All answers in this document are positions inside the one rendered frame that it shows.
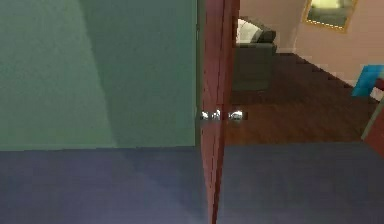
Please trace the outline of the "red-brown room door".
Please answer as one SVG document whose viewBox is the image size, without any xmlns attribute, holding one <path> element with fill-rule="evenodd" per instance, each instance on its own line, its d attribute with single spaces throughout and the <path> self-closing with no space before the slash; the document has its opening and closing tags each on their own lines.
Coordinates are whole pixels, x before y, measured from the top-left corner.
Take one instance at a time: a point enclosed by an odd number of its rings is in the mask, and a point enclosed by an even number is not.
<svg viewBox="0 0 384 224">
<path fill-rule="evenodd" d="M 201 119 L 208 224 L 217 224 L 218 218 L 239 8 L 240 0 L 203 0 L 201 112 L 221 111 L 220 120 Z"/>
</svg>

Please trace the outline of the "dark grey sofa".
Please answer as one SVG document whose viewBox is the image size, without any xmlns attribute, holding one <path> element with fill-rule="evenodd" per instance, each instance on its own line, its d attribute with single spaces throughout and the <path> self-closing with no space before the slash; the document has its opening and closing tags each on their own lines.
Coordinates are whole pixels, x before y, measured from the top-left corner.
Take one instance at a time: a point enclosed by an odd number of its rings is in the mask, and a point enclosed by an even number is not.
<svg viewBox="0 0 384 224">
<path fill-rule="evenodd" d="M 240 17 L 239 19 L 253 23 L 262 30 L 273 30 L 255 18 Z M 232 90 L 266 90 L 271 80 L 276 50 L 274 41 L 272 43 L 236 43 Z"/>
</svg>

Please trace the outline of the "white cushion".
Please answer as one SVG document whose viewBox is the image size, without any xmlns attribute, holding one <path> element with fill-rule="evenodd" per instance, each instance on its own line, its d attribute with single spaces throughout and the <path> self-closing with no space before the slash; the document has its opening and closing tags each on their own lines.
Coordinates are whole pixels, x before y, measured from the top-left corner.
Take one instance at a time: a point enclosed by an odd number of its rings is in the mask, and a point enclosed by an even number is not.
<svg viewBox="0 0 384 224">
<path fill-rule="evenodd" d="M 248 21 L 239 19 L 237 27 L 236 43 L 253 43 L 257 42 L 263 30 Z"/>
</svg>

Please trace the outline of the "dark grey cushion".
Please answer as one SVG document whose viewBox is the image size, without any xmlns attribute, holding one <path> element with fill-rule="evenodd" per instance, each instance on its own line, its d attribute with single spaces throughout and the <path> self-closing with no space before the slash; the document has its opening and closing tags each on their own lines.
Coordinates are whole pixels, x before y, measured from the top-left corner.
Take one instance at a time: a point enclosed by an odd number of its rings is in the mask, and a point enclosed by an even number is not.
<svg viewBox="0 0 384 224">
<path fill-rule="evenodd" d="M 252 37 L 252 43 L 272 43 L 276 38 L 274 30 L 258 30 Z"/>
</svg>

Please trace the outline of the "blue box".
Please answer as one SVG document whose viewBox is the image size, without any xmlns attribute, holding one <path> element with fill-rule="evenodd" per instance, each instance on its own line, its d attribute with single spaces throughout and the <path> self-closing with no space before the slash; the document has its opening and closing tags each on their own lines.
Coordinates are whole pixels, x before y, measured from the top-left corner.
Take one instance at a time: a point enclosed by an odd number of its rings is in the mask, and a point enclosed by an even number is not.
<svg viewBox="0 0 384 224">
<path fill-rule="evenodd" d="M 384 71 L 384 65 L 365 65 L 358 77 L 351 95 L 355 97 L 369 96 L 372 93 L 376 81 L 382 71 Z"/>
</svg>

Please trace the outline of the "gold framed wall picture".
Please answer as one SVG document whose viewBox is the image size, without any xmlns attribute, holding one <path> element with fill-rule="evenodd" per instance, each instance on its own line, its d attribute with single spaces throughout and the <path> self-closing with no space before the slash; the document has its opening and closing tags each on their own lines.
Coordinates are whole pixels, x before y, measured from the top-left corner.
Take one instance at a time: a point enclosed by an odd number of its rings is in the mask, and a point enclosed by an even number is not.
<svg viewBox="0 0 384 224">
<path fill-rule="evenodd" d="M 302 22 L 345 33 L 358 0 L 307 0 Z"/>
</svg>

